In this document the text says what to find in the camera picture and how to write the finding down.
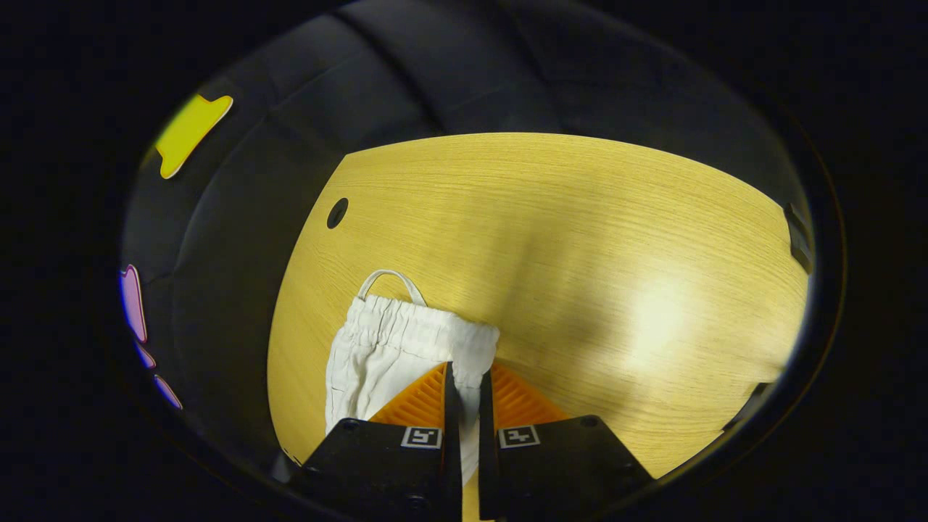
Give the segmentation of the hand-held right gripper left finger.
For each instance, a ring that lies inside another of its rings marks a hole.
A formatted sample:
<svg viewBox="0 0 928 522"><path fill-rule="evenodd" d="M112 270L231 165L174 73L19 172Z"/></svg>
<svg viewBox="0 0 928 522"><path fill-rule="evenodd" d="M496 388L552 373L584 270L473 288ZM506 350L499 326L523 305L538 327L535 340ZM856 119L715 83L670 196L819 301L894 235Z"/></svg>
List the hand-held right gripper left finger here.
<svg viewBox="0 0 928 522"><path fill-rule="evenodd" d="M460 400L453 365L434 368L438 403L427 422L345 418L289 479L337 521L460 521Z"/></svg>

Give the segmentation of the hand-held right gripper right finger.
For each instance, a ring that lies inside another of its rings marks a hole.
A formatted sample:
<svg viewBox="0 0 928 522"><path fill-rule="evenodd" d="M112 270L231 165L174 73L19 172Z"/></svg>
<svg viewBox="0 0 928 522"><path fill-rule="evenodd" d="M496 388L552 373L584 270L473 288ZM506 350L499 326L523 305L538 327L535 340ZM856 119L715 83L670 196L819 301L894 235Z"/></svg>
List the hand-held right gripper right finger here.
<svg viewBox="0 0 928 522"><path fill-rule="evenodd" d="M592 521L653 477L595 414L569 416L514 370L481 380L478 513L493 521Z"/></svg>

